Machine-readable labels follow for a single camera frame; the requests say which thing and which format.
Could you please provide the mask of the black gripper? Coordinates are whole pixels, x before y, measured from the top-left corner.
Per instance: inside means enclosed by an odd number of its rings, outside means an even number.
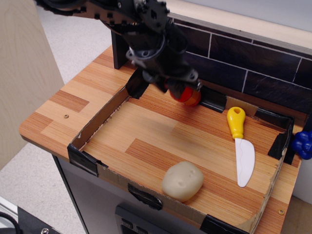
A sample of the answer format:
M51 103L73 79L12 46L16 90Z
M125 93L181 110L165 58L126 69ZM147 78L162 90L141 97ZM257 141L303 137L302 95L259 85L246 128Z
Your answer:
M200 91L202 83L198 72L184 59L184 50L175 52L165 47L159 50L134 50L126 57L142 69L143 79L156 85L161 91L181 93L186 87Z

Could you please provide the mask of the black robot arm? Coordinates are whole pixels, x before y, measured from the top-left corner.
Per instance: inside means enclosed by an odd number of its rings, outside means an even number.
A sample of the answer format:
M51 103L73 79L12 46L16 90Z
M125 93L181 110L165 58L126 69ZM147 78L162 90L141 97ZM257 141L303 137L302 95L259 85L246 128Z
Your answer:
M166 2L157 0L38 0L57 15L101 21L121 36L126 58L142 69L143 78L166 91L184 87L199 91L198 72L184 59L187 39L168 17Z

